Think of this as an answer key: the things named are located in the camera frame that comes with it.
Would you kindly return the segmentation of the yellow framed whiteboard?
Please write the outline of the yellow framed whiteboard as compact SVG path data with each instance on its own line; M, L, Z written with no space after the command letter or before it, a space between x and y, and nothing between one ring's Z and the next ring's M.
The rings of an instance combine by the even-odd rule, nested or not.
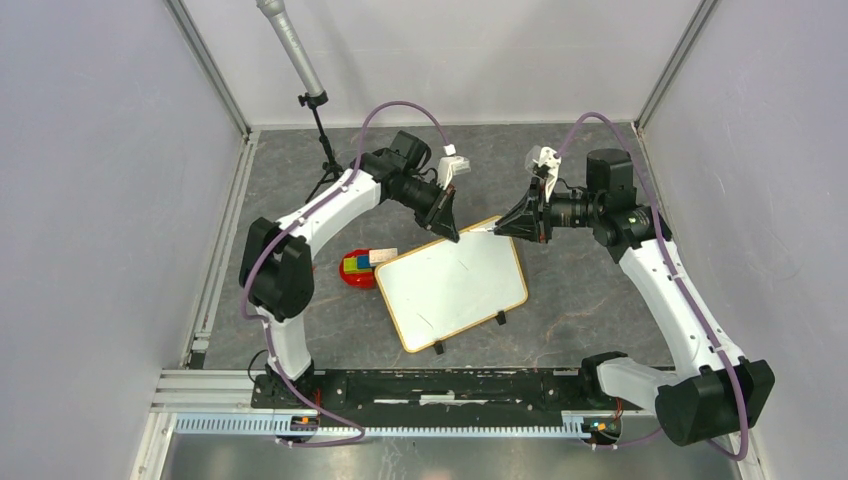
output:
M481 232L498 215L376 267L376 284L403 349L417 353L523 305L529 297L510 237Z

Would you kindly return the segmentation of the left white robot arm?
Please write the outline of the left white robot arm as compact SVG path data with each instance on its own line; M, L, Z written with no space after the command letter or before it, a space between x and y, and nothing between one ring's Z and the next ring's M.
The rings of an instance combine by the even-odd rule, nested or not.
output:
M453 145L444 148L435 179L419 169L431 149L418 137L400 131L391 145L365 152L328 190L295 212L271 221L260 217L249 228L239 283L243 305L254 307L269 342L270 369L280 376L275 392L290 407L306 405L314 394L304 374L313 364L305 339L303 313L312 300L315 255L360 215L387 200L414 215L416 224L458 242L453 178L470 169Z

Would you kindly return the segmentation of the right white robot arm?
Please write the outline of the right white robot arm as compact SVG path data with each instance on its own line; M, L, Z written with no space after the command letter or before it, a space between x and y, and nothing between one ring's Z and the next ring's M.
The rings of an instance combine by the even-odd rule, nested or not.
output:
M531 149L528 190L496 222L494 234L546 243L557 228L591 229L642 295L674 365L663 371L619 351L587 357L579 368L580 400L591 408L614 398L641 407L679 446L746 435L775 385L774 372L764 360L747 359L709 311L658 210L638 202L630 154L589 152L584 185L567 192L555 190L560 165L552 148Z

